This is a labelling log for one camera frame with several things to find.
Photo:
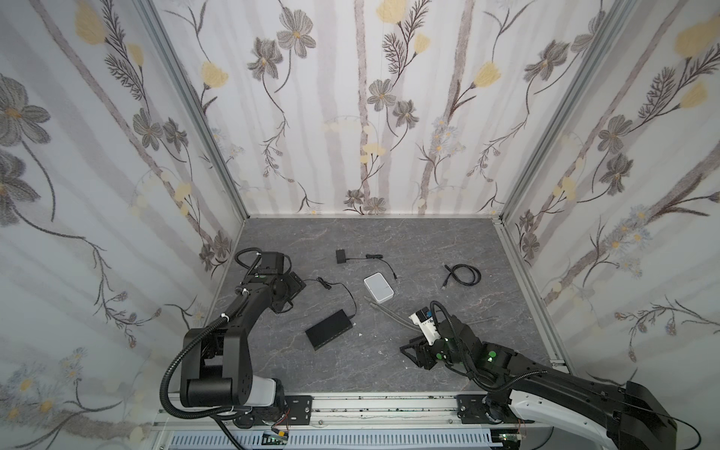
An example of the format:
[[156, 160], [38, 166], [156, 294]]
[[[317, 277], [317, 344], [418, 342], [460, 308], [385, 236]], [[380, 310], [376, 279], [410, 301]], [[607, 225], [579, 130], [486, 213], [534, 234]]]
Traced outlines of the black network switch box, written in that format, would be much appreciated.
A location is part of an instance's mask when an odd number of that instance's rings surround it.
[[308, 328], [305, 334], [312, 348], [318, 351], [352, 328], [351, 318], [343, 309], [340, 309]]

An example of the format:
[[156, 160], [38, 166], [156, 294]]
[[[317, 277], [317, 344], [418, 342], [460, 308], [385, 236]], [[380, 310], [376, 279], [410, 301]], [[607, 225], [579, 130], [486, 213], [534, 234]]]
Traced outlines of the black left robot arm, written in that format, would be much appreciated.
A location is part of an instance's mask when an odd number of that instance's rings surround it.
[[187, 331], [162, 376], [159, 401], [170, 416], [236, 420], [255, 412], [271, 420], [288, 410], [282, 382], [254, 374], [249, 338], [266, 311], [290, 311], [306, 283], [282, 252], [248, 247], [234, 260], [246, 270], [234, 301], [205, 327]]

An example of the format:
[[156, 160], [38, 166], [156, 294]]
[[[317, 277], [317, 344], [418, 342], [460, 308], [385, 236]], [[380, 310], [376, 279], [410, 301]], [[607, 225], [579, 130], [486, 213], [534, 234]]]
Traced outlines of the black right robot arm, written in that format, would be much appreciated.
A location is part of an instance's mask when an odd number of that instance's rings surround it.
[[438, 301], [410, 316], [420, 337], [401, 347], [422, 369], [445, 366], [484, 392], [481, 416], [493, 424], [545, 424], [607, 449], [674, 449], [682, 420], [642, 384], [590, 381], [484, 341]]

